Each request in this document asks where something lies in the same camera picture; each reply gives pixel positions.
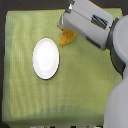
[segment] plate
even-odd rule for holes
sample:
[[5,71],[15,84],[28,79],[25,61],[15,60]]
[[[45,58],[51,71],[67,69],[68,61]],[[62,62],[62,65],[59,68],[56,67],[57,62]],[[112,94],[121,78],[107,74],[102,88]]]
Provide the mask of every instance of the plate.
[[59,51],[49,38],[40,40],[33,51],[33,68],[42,79],[51,78],[59,66]]

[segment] white plate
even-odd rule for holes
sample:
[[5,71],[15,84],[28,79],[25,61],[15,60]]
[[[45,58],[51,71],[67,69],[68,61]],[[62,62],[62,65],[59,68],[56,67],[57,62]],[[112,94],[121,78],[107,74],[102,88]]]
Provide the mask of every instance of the white plate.
[[59,52],[56,44],[49,38],[40,40],[33,51],[33,68],[42,79],[51,78],[59,65]]

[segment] green cloth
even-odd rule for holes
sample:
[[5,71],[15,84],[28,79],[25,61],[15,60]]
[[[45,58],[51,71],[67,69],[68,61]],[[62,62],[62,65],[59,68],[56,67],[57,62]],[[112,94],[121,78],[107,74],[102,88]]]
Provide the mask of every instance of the green cloth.
[[[106,9],[121,18],[121,9]],[[108,50],[76,36],[59,46],[57,22],[64,10],[9,11],[5,26],[2,120],[10,126],[102,125],[107,97],[121,81]],[[55,76],[40,79],[33,70],[37,42],[52,39],[59,50]]]

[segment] orange object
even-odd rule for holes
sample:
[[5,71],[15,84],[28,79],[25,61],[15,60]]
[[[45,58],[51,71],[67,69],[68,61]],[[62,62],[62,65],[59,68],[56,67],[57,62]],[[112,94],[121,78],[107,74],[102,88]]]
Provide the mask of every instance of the orange object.
[[69,44],[75,38],[76,34],[77,33],[74,32],[73,30],[69,30],[69,29],[63,30],[59,45],[64,46],[66,44]]

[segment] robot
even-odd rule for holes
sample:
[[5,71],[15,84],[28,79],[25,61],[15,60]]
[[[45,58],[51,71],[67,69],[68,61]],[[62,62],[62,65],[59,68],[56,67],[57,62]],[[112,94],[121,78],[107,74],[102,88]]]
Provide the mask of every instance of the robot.
[[128,128],[128,16],[113,16],[89,0],[70,0],[57,26],[77,32],[102,51],[109,49],[122,81],[108,96],[103,128]]

